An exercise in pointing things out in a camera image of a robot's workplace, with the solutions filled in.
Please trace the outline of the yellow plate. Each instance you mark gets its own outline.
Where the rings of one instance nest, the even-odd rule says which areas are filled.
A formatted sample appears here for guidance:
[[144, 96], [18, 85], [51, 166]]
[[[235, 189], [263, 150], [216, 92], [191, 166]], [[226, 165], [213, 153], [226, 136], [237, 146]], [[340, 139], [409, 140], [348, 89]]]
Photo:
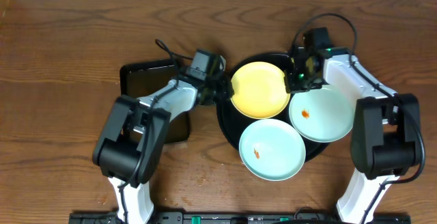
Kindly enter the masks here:
[[288, 105], [285, 74], [274, 64], [255, 61], [238, 68], [231, 78], [233, 106], [253, 119], [274, 117]]

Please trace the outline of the pale green plate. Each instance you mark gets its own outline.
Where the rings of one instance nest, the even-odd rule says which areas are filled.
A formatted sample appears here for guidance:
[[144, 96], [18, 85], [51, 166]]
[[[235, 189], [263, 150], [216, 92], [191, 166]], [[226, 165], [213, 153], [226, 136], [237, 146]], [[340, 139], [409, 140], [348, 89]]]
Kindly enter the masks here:
[[292, 126], [304, 138], [331, 143], [352, 129], [354, 109], [333, 85], [294, 94], [288, 109]]

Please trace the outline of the pale blue plate front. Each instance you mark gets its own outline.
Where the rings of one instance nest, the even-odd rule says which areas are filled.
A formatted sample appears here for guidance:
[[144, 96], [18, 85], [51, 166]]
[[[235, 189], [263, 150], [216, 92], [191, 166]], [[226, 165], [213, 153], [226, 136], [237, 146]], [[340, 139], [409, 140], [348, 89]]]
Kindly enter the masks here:
[[269, 181], [293, 177], [306, 159], [300, 134], [288, 123], [275, 119], [258, 120], [245, 128], [239, 153], [251, 173]]

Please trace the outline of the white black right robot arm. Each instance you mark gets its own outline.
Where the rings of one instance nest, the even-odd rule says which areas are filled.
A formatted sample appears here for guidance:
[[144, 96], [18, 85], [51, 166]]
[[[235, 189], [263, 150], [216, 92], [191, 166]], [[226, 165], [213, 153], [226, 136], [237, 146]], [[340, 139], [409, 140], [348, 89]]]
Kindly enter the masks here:
[[322, 108], [334, 102], [316, 94], [329, 87], [347, 98], [352, 110], [350, 153], [355, 167], [336, 203], [344, 223], [369, 223], [386, 190], [416, 180], [425, 166], [419, 101], [381, 84], [344, 47], [293, 47], [285, 84], [295, 98], [306, 95]]

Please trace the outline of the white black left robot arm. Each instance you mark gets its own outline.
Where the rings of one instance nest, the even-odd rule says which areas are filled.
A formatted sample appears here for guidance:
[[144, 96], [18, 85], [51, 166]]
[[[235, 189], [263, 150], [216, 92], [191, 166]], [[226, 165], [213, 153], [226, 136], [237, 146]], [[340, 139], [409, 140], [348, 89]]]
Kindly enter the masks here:
[[119, 206], [116, 223], [149, 221], [154, 211], [149, 181], [170, 123], [197, 105], [215, 104], [233, 93], [231, 79], [224, 71], [208, 75], [188, 68], [149, 96], [122, 95], [115, 100], [92, 160], [115, 190]]

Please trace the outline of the black rectangular water tray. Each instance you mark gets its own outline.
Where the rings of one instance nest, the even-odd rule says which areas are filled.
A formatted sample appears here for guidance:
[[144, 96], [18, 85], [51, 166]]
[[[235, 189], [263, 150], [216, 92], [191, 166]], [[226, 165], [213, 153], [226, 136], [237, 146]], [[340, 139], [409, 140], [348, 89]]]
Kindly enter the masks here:
[[[166, 86], [175, 75], [175, 65], [170, 59], [127, 64], [119, 70], [121, 95], [149, 96]], [[184, 112], [171, 121], [165, 143], [185, 142], [190, 132], [189, 114]]]

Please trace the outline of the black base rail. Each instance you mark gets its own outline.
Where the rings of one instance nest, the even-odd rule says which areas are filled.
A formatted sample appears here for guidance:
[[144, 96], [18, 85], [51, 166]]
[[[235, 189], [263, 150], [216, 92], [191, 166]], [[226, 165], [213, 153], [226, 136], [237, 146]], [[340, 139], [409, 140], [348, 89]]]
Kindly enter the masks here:
[[[121, 223], [114, 212], [72, 213], [69, 224], [117, 224]], [[184, 214], [181, 212], [157, 212], [147, 224], [269, 224], [269, 223], [339, 223], [340, 219], [326, 213], [299, 212], [280, 214]]]

